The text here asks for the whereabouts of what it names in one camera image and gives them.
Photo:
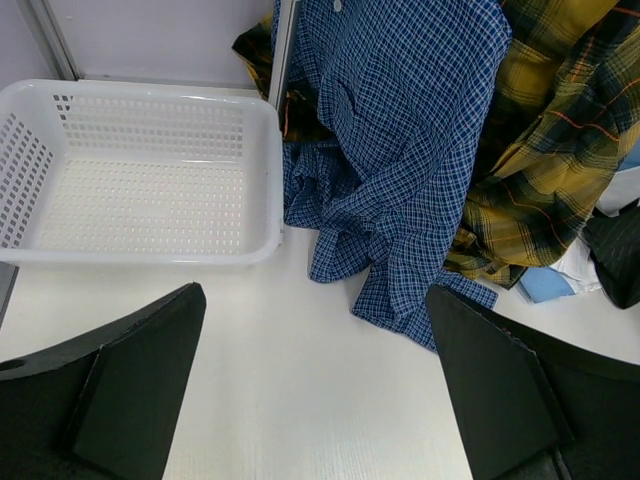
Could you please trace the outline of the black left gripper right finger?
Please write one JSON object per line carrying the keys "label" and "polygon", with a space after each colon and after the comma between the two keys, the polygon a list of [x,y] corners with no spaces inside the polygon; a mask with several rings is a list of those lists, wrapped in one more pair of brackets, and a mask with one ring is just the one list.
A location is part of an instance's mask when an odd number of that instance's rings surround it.
{"label": "black left gripper right finger", "polygon": [[448,288],[426,306],[473,478],[638,478],[638,366]]}

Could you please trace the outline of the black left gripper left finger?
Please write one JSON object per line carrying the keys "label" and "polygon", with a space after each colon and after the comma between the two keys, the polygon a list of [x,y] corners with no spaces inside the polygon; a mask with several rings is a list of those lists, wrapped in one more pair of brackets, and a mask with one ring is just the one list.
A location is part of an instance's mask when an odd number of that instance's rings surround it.
{"label": "black left gripper left finger", "polygon": [[2,478],[162,478],[205,310],[201,285],[186,284],[2,362]]}

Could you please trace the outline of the dark pinstriped shirt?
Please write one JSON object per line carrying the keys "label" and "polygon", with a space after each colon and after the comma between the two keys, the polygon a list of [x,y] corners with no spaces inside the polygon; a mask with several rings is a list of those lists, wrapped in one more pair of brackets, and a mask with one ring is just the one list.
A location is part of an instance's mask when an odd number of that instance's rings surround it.
{"label": "dark pinstriped shirt", "polygon": [[596,274],[611,302],[620,309],[639,303],[639,200],[616,216],[599,214],[584,229]]}

